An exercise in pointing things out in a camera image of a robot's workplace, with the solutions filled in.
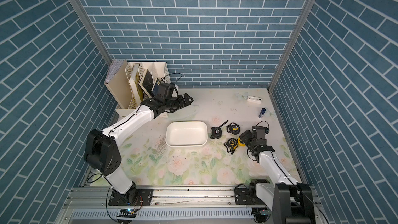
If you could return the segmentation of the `yellow tape measure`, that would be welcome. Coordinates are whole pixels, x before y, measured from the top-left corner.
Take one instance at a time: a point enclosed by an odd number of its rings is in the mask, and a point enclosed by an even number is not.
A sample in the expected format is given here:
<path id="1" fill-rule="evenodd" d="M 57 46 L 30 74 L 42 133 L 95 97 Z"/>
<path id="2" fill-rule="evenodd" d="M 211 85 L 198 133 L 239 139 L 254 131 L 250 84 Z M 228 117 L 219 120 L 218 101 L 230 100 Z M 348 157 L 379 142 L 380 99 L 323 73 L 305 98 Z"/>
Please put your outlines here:
<path id="1" fill-rule="evenodd" d="M 241 147 L 246 146 L 245 143 L 240 138 L 237 139 L 237 142 L 238 142 L 239 146 L 241 146 Z"/>

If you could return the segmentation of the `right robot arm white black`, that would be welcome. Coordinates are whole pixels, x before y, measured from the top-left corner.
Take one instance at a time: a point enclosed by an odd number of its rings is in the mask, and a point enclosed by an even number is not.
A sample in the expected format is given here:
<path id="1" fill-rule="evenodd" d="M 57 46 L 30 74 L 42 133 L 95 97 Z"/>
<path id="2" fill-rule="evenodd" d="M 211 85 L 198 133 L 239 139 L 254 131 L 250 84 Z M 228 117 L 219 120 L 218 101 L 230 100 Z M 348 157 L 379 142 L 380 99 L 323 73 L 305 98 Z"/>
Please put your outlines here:
<path id="1" fill-rule="evenodd" d="M 271 210 L 275 224 L 315 224 L 313 191 L 308 184 L 295 179 L 277 157 L 275 149 L 267 145 L 268 127 L 254 125 L 239 137 L 255 162 L 266 170 L 271 182 L 253 182 L 251 195 Z"/>

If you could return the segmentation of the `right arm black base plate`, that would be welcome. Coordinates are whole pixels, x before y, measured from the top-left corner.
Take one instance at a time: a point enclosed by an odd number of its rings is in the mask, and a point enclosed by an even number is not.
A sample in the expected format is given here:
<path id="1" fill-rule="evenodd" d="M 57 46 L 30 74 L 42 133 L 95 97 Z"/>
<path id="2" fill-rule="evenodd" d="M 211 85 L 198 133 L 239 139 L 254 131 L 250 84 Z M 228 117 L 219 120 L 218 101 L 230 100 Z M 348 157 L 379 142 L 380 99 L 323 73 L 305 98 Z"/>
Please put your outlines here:
<path id="1" fill-rule="evenodd" d="M 265 203 L 250 193 L 250 190 L 247 188 L 235 188 L 234 189 L 234 199 L 236 205 L 262 205 L 265 206 Z"/>

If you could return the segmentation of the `black orange tape measure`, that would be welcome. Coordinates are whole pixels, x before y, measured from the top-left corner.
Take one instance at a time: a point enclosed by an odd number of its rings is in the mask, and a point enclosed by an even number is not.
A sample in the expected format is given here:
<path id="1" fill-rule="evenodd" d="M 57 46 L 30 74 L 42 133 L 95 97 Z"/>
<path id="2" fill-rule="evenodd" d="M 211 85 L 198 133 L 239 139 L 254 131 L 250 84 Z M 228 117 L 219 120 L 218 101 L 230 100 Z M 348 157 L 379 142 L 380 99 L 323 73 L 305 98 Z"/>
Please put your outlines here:
<path id="1" fill-rule="evenodd" d="M 235 122 L 231 122 L 229 125 L 227 125 L 226 131 L 233 135 L 238 135 L 240 133 L 240 126 Z"/>

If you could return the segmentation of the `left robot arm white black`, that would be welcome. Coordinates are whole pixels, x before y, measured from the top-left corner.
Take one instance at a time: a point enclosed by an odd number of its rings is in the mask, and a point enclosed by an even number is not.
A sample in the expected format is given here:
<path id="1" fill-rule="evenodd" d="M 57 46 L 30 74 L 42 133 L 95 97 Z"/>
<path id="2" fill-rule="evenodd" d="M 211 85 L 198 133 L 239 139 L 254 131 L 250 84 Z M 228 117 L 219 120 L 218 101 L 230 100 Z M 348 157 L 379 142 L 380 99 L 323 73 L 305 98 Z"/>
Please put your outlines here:
<path id="1" fill-rule="evenodd" d="M 102 130 L 92 130 L 87 135 L 84 161 L 99 170 L 121 195 L 133 191 L 130 180 L 121 167 L 120 148 L 124 141 L 144 124 L 156 119 L 162 113 L 174 113 L 193 103 L 187 93 L 179 94 L 172 83 L 161 83 L 157 94 L 143 100 L 139 107 L 119 122 Z"/>

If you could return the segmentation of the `black tape measure top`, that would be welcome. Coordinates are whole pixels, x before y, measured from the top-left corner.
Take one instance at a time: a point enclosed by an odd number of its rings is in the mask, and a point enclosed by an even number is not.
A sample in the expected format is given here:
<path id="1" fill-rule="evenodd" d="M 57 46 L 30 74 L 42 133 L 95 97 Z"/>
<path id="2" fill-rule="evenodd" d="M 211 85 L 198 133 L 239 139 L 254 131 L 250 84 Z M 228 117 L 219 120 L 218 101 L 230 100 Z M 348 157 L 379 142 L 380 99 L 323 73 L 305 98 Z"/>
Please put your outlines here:
<path id="1" fill-rule="evenodd" d="M 213 139 L 220 139 L 222 137 L 222 127 L 228 123 L 228 120 L 226 120 L 223 124 L 221 124 L 218 127 L 212 127 L 211 128 L 211 135 L 210 138 Z"/>

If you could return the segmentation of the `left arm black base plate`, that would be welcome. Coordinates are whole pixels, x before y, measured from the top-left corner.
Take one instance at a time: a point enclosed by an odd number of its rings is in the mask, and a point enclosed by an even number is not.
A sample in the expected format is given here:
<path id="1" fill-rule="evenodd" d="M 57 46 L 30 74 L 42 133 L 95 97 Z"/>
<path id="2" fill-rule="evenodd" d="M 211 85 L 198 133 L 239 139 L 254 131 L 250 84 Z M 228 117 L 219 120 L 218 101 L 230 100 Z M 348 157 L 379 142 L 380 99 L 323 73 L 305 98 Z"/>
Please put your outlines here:
<path id="1" fill-rule="evenodd" d="M 112 190 L 108 204 L 110 206 L 147 206 L 150 205 L 153 196 L 153 189 L 131 189 L 126 194 Z"/>

